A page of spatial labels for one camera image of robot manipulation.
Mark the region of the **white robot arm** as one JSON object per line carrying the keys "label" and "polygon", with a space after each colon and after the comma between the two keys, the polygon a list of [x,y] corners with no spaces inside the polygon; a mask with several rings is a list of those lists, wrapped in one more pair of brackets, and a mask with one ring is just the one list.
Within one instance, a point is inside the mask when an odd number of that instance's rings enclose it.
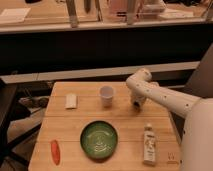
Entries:
{"label": "white robot arm", "polygon": [[151,83],[151,78],[145,68],[127,78],[134,102],[149,98],[185,119],[180,171],[213,171],[213,98],[160,87]]}

